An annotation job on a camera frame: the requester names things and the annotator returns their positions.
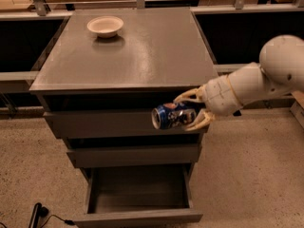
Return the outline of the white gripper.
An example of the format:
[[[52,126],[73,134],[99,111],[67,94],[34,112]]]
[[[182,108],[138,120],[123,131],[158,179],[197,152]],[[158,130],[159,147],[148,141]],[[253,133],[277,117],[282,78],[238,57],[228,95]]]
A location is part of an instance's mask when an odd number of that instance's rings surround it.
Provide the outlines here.
[[[199,111],[196,119],[186,125],[185,131],[194,131],[209,125],[217,116],[229,116],[243,107],[240,98],[242,86],[234,76],[220,76],[204,86],[189,89],[177,96],[174,103],[202,103],[206,108]]]

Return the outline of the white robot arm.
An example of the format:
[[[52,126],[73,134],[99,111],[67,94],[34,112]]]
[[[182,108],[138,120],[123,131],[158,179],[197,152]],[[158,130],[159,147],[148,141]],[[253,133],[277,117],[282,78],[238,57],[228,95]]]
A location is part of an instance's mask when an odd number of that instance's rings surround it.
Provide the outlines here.
[[[259,61],[179,95],[177,103],[203,103],[186,131],[201,129],[217,116],[229,116],[256,101],[269,100],[294,91],[304,91],[304,40],[281,35],[268,41]]]

